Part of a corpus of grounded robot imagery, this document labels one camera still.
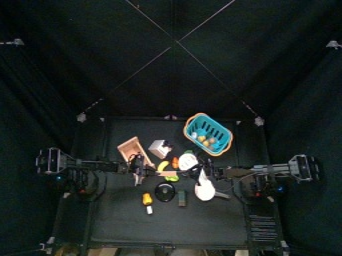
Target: black floor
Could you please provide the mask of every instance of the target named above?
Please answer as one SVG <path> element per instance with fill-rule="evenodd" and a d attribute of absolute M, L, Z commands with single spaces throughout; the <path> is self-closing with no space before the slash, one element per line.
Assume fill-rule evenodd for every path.
<path fill-rule="evenodd" d="M 181 155 L 193 150 L 201 159 L 211 158 L 215 167 L 251 166 L 268 162 L 263 130 L 251 121 L 236 123 L 221 121 L 233 134 L 231 149 L 219 157 L 211 157 L 183 135 L 185 120 L 164 121 L 152 119 L 89 120 L 81 124 L 73 156 L 93 160 L 97 156 L 121 161 L 117 145 L 137 136 L 151 161 L 157 165 L 160 159 L 148 151 L 153 140 L 168 140 L 172 152 Z M 153 197 L 153 214 L 148 215 L 141 205 L 141 194 L 149 192 L 161 177 L 148 177 L 141 186 L 133 186 L 131 174 L 106 175 L 106 190 L 96 203 L 89 230 L 89 243 L 101 245 L 153 245 L 172 244 L 197 247 L 240 247 L 245 245 L 243 207 L 229 190 L 229 183 L 215 182 L 217 190 L 229 190 L 232 199 L 219 198 L 201 202 L 193 194 L 195 181 L 180 176 L 175 188 L 187 192 L 187 206 L 177 206 L 177 197 L 168 203 Z"/>

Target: black curtain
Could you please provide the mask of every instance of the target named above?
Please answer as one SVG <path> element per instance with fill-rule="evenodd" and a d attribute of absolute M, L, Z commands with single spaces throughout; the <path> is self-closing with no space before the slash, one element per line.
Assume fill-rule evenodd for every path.
<path fill-rule="evenodd" d="M 13 40 L 1 23 L 0 31 Z M 0 45 L 0 254 L 48 239 L 57 198 L 34 158 L 50 146 L 69 151 L 76 127 L 76 114 L 24 49 Z"/>
<path fill-rule="evenodd" d="M 280 200 L 287 241 L 300 255 L 342 252 L 340 67 L 342 51 L 327 50 L 267 119 L 272 162 L 307 154 L 316 157 L 322 171 L 319 182 L 292 183 Z"/>

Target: black tent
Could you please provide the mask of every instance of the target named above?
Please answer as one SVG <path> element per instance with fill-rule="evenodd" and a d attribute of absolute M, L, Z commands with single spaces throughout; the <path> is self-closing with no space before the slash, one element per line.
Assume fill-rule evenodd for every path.
<path fill-rule="evenodd" d="M 279 202 L 283 232 L 303 255 L 339 255 L 342 48 L 327 44 L 342 40 L 340 12 L 338 0 L 0 1 L 0 252 L 50 234 L 41 148 L 93 157 L 98 118 L 204 112 L 251 127 L 264 120 L 271 163 L 318 158 L 320 182 L 292 185 Z"/>

